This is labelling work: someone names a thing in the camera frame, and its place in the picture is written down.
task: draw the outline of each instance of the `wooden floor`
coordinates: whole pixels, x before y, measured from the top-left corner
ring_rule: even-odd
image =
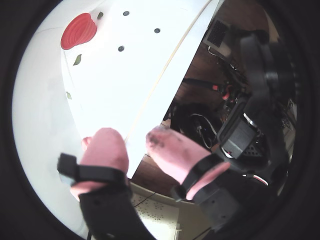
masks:
[[[269,32],[265,12],[253,0],[226,0],[218,11],[217,17],[243,30],[262,29]],[[240,50],[235,49],[234,57],[238,64],[241,64],[239,56]],[[200,44],[185,77],[215,83],[223,83],[225,79],[217,57],[208,53],[208,46],[204,43]],[[174,99],[185,104],[206,104],[212,109],[215,109],[223,101],[219,93],[185,83],[180,85]],[[162,124],[170,126],[170,120],[162,122]],[[148,155],[144,155],[132,182],[166,196],[170,196],[170,189],[178,184],[172,177],[163,173]]]

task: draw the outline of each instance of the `black strap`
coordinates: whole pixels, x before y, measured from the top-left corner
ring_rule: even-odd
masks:
[[[65,153],[60,155],[57,170],[61,180],[71,186],[85,181],[126,186],[127,177],[123,171],[106,166],[78,165],[75,156]]]
[[[183,183],[171,189],[172,197],[177,202],[184,200],[187,192],[193,187],[193,185],[195,185],[207,171],[221,162],[221,158],[215,153],[212,153],[198,161],[197,164],[191,168]]]
[[[123,171],[112,167],[78,165],[76,182],[94,181],[126,185],[126,176]]]

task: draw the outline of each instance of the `dark stain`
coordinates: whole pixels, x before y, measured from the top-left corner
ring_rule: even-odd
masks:
[[[151,143],[150,147],[155,148],[155,147],[160,147],[163,148],[165,146],[165,143],[163,141],[160,141],[157,136],[149,132],[146,135],[146,139],[149,143]]]
[[[189,152],[189,149],[188,148],[185,148],[184,150],[183,150],[183,157],[185,158],[185,159],[190,159],[190,152]]]

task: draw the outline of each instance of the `black plastic bracket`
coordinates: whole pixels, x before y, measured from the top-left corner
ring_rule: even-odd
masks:
[[[201,159],[193,166],[193,168],[191,168],[183,183],[171,189],[170,192],[172,197],[177,202],[186,199],[187,192],[192,188],[192,186],[198,182],[207,171],[219,163],[222,163],[222,159],[214,153]]]
[[[243,210],[243,206],[224,187],[214,182],[199,190],[193,198],[203,213],[212,221],[212,229],[219,231]]]
[[[121,170],[91,165],[78,165],[77,158],[61,153],[57,164],[61,181],[73,186],[79,182],[94,181],[126,186],[126,175]]]

